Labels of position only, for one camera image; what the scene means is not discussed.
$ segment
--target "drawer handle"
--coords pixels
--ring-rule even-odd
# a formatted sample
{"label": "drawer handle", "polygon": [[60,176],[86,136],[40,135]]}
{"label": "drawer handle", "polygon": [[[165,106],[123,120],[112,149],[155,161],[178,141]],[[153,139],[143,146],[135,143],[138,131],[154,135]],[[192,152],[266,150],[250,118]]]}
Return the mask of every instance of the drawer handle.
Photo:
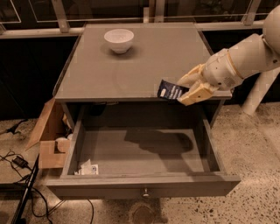
{"label": "drawer handle", "polygon": [[148,189],[147,188],[144,189],[144,193],[143,193],[142,197],[146,198],[146,199],[148,199],[150,197],[150,195],[148,194]]}

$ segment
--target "bowl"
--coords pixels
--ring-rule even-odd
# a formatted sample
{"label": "bowl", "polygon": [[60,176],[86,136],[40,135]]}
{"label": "bowl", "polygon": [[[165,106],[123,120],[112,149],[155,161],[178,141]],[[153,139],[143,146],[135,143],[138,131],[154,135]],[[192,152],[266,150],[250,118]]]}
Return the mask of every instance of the bowl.
{"label": "bowl", "polygon": [[115,53],[126,53],[132,46],[134,33],[125,29],[114,29],[105,33],[108,47]]}

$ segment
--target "concrete floor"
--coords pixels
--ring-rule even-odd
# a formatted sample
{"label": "concrete floor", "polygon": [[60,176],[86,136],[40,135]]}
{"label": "concrete floor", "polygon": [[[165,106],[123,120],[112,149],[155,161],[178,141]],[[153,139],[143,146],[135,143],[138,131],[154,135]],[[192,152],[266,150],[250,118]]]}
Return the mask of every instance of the concrete floor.
{"label": "concrete floor", "polygon": [[[0,122],[6,129],[15,121]],[[36,120],[21,124],[21,134],[0,136],[0,155],[8,150],[21,152],[33,161],[36,150],[23,150]],[[262,104],[253,116],[240,106],[224,106],[213,127],[213,140],[230,174],[241,183],[226,197],[102,200],[92,199],[94,223],[280,223],[280,103]],[[9,164],[0,162],[3,181],[18,179]],[[40,171],[35,186],[45,195],[49,207],[60,200],[45,186],[46,172]],[[16,194],[1,193],[0,223],[11,223],[17,208]],[[45,211],[35,195],[35,213]],[[89,223],[91,206],[87,200],[64,202],[51,215],[53,223]],[[32,215],[31,201],[24,210],[27,223],[48,223]]]}

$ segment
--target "glass panel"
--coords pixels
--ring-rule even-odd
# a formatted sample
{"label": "glass panel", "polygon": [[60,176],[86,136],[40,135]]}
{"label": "glass panel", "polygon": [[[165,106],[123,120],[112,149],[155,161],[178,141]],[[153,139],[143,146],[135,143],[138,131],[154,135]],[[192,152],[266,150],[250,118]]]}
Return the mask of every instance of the glass panel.
{"label": "glass panel", "polygon": [[0,24],[20,23],[20,18],[11,0],[0,1]]}
{"label": "glass panel", "polygon": [[262,0],[256,12],[255,20],[265,19],[267,15],[279,4],[280,0]]}
{"label": "glass panel", "polygon": [[[56,21],[52,0],[29,0],[38,22]],[[241,21],[251,0],[60,0],[68,21],[139,22],[144,7],[155,17],[156,4],[163,3],[165,22]]]}

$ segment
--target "floor drain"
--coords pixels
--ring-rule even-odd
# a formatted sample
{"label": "floor drain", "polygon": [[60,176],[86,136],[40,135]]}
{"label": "floor drain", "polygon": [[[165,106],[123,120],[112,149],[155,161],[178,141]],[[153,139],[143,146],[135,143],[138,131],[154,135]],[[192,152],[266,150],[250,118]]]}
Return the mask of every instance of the floor drain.
{"label": "floor drain", "polygon": [[151,224],[155,220],[155,214],[147,206],[140,206],[133,213],[133,224]]}

